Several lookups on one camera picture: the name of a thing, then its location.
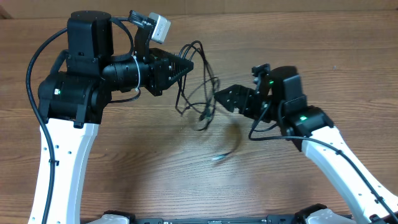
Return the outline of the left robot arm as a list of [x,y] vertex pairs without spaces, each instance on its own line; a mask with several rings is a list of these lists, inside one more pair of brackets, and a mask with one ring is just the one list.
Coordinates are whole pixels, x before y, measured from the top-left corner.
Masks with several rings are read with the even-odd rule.
[[86,165],[114,91],[154,96],[170,88],[193,63],[158,48],[170,21],[131,11],[114,17],[76,11],[62,33],[62,50],[29,102],[40,124],[40,165],[30,223],[79,223]]

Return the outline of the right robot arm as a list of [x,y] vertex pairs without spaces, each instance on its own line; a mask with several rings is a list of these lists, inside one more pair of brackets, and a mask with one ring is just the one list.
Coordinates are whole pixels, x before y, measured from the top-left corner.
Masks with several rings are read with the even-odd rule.
[[397,196],[386,189],[356,157],[332,119],[310,106],[295,66],[252,68],[255,88],[232,85],[217,91],[215,100],[225,109],[253,119],[248,138],[260,122],[280,129],[276,140],[292,141],[331,182],[348,205],[352,219],[327,214],[313,205],[295,214],[295,223],[397,223]]

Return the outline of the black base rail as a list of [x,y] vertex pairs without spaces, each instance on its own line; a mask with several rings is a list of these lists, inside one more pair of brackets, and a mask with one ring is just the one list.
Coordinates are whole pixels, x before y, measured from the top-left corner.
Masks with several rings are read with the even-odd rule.
[[295,215],[267,215],[240,218],[136,218],[133,224],[298,224]]

